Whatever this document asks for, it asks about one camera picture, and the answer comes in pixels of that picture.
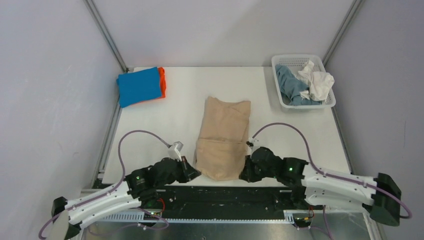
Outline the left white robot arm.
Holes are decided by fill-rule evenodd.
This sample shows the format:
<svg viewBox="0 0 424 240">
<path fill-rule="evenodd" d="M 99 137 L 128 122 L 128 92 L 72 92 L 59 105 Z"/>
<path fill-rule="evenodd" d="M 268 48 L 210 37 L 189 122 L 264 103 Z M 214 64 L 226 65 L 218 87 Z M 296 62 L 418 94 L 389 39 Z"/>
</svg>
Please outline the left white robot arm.
<svg viewBox="0 0 424 240">
<path fill-rule="evenodd" d="M 188 183 L 200 175 L 201 172 L 185 158 L 176 160 L 165 157 L 154 165 L 132 171 L 121 182 L 91 195 L 73 200 L 58 197 L 52 203 L 52 217 L 68 216 L 68 224 L 58 239 L 69 240 L 90 224 L 120 211 L 137 207 L 152 208 L 159 198 L 158 188 L 174 182 Z"/>
</svg>

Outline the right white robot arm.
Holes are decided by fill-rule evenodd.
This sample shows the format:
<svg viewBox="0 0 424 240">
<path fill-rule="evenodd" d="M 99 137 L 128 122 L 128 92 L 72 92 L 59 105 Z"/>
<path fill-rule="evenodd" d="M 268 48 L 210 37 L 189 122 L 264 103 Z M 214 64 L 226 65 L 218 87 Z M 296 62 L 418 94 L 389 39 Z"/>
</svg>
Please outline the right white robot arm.
<svg viewBox="0 0 424 240">
<path fill-rule="evenodd" d="M 397 202 L 402 195 L 393 179 L 379 173 L 377 177 L 365 177 L 336 172 L 325 168 L 314 169 L 306 160 L 295 157 L 281 158 L 266 148 L 259 147 L 245 157 L 245 165 L 239 179 L 254 183 L 273 178 L 290 188 L 287 203 L 294 209 L 335 207 L 358 210 L 369 214 L 375 222 L 398 227 L 401 206 Z"/>
</svg>

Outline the beige t shirt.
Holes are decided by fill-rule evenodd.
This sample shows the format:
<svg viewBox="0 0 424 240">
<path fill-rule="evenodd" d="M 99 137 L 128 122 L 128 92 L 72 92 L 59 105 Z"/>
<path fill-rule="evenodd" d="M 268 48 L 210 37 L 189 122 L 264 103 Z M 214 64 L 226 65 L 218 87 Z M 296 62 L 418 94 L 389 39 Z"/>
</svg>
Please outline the beige t shirt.
<svg viewBox="0 0 424 240">
<path fill-rule="evenodd" d="M 249 100 L 206 99 L 194 156 L 198 171 L 214 181 L 239 178 L 247 154 L 250 115 Z"/>
</svg>

